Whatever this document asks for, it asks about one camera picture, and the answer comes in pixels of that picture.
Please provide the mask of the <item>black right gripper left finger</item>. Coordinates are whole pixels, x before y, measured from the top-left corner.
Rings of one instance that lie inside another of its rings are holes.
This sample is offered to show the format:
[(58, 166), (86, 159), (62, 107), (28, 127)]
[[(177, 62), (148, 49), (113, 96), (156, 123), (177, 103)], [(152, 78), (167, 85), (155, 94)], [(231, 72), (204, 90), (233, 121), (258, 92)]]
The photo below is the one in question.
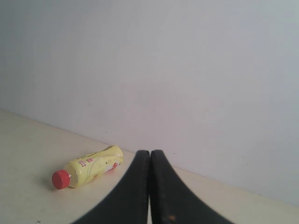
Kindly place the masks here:
[(146, 224), (148, 220), (149, 151), (139, 150), (114, 189), (76, 224)]

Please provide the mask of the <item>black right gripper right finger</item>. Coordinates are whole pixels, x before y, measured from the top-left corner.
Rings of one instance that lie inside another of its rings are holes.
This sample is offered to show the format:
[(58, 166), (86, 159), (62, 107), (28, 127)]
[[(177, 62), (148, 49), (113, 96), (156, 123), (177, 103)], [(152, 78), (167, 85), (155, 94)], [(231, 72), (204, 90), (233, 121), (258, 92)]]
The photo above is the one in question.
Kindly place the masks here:
[(230, 224), (180, 179), (162, 150), (150, 154), (149, 197), (153, 224)]

